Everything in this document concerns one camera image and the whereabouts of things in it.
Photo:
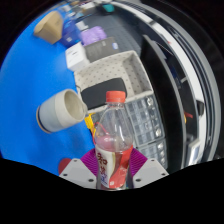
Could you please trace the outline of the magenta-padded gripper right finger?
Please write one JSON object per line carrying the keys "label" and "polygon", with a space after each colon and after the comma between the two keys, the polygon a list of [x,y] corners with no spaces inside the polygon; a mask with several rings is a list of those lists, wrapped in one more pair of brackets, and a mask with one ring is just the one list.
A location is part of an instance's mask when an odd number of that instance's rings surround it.
{"label": "magenta-padded gripper right finger", "polygon": [[133,149],[127,176],[129,189],[136,189],[168,176],[168,172],[155,159],[147,159],[137,149]]}

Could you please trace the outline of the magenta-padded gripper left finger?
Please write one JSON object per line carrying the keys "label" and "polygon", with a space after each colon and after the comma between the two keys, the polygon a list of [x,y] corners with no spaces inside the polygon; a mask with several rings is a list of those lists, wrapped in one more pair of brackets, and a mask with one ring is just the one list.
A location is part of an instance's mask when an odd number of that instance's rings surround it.
{"label": "magenta-padded gripper left finger", "polygon": [[59,162],[59,176],[78,186],[95,189],[97,187],[98,162],[95,150],[91,149],[80,159],[64,158]]}

